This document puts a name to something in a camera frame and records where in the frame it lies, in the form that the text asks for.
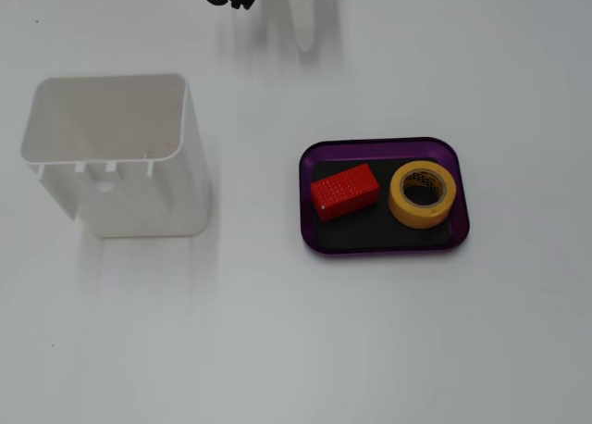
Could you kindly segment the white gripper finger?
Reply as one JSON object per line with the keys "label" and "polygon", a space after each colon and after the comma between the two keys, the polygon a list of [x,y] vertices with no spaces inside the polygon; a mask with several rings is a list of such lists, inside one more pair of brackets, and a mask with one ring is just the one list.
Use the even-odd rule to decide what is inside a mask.
{"label": "white gripper finger", "polygon": [[288,1],[297,45],[310,52],[315,42],[315,0]]}

